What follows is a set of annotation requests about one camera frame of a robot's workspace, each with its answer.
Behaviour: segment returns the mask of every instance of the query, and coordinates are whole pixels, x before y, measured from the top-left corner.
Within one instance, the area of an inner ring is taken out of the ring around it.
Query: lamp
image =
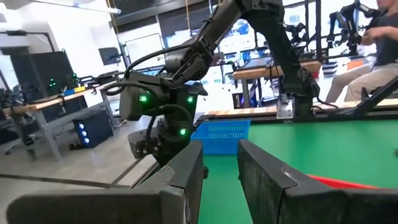
[[[78,9],[86,9],[91,11],[98,11],[98,12],[108,12],[112,14],[120,14],[122,10],[111,8],[111,7],[93,7],[87,4],[82,4],[78,2],[68,2],[68,1],[56,1],[56,0],[29,0],[31,2],[39,2],[39,3],[47,3],[53,4],[57,6],[66,6],[66,7],[75,7]]]

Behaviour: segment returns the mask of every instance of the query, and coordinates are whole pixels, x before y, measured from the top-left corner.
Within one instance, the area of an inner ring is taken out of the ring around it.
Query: black computer tower
[[[82,147],[96,147],[113,136],[113,127],[106,110],[89,112],[73,120]]]

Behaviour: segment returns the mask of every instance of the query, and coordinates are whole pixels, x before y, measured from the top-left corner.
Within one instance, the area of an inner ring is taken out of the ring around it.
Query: green led light
[[[187,129],[183,128],[180,130],[181,135],[186,135],[186,133],[187,133]]]
[[[145,103],[145,102],[148,101],[148,97],[146,97],[146,96],[140,96],[140,97],[139,97],[139,101]]]
[[[188,103],[193,103],[193,97],[192,96],[188,97]]]

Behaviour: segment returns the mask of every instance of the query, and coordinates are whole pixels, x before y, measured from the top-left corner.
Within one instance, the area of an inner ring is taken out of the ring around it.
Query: power cord
[[[320,106],[315,106],[315,105],[313,105],[312,106],[312,108],[314,109],[314,108],[316,108],[316,109],[318,109],[318,110],[320,110],[320,111],[322,111],[322,112],[324,112],[324,113],[326,113],[326,111],[325,111],[325,109],[323,109],[322,107],[320,107]]]
[[[108,90],[110,90],[112,88],[115,88],[115,87],[124,88],[124,87],[127,87],[127,86],[128,87],[142,88],[143,90],[148,91],[151,94],[151,96],[153,97],[153,99],[154,99],[155,108],[153,109],[153,112],[154,112],[155,115],[153,115],[152,118],[150,119],[150,122],[149,122],[149,125],[148,125],[148,129],[147,129],[147,132],[146,132],[146,139],[150,140],[150,132],[152,131],[152,127],[153,127],[153,125],[155,123],[156,116],[159,114],[159,97],[158,97],[156,92],[151,87],[149,87],[147,85],[144,85],[144,84],[141,84],[139,82],[134,82],[134,81],[121,81],[121,82],[113,83],[113,84],[110,84],[110,85],[106,86],[104,88],[104,91],[106,92],[107,95],[109,95],[108,94],[109,93]]]
[[[129,77],[130,77],[130,72],[131,72],[131,70],[132,70],[135,66],[139,65],[140,63],[145,62],[146,60],[149,60],[149,59],[151,59],[151,58],[153,58],[153,57],[156,57],[156,56],[158,56],[158,55],[161,55],[161,54],[167,54],[167,53],[170,53],[170,52],[174,52],[174,51],[176,51],[176,50],[182,50],[182,49],[186,49],[186,48],[192,47],[192,46],[194,46],[196,43],[197,43],[197,42],[194,41],[194,42],[191,43],[191,44],[182,44],[182,45],[178,45],[178,46],[171,47],[171,48],[168,48],[168,49],[158,50],[158,51],[153,52],[153,53],[151,53],[151,54],[149,54],[149,55],[143,56],[142,58],[136,60],[135,62],[133,62],[132,64],[130,64],[130,65],[127,67],[126,71],[124,72],[124,79],[125,79],[125,80],[128,80]],[[117,95],[117,94],[121,93],[121,92],[124,90],[124,88],[126,87],[126,86],[123,86],[123,85],[116,85],[116,86],[119,87],[117,90],[114,90],[114,91],[107,91],[106,94],[107,94],[108,96]]]
[[[159,109],[161,111],[162,110],[167,110],[167,109],[178,109],[178,110],[180,110],[184,114],[185,118],[188,120],[188,123],[190,124],[189,127],[188,127],[189,133],[193,132],[193,130],[194,130],[193,118],[192,118],[191,114],[189,113],[189,111],[186,108],[184,108],[184,107],[182,107],[180,105],[176,105],[176,104],[166,104],[166,105],[160,106]],[[148,129],[149,128],[152,129],[153,124],[154,123],[149,122]],[[170,138],[167,138],[167,136],[164,136],[164,138],[166,138],[168,141],[178,141],[177,138],[170,139]]]
[[[334,104],[332,104],[332,103],[327,103],[327,102],[325,102],[325,101],[319,99],[319,96],[317,97],[317,101],[318,101],[319,103],[323,104],[323,105],[327,105],[327,106],[331,106],[331,107],[334,107],[334,108],[336,108],[336,109],[339,109],[338,106],[336,106],[336,105],[334,105]]]

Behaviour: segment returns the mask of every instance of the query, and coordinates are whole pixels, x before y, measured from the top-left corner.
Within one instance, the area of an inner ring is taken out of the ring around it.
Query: person's arm
[[[368,35],[363,35],[361,39],[361,45],[370,46],[374,43],[374,39]]]
[[[387,36],[388,38],[392,39],[392,40],[396,40],[398,41],[398,28],[396,27],[383,27],[384,30],[383,33],[385,36]]]

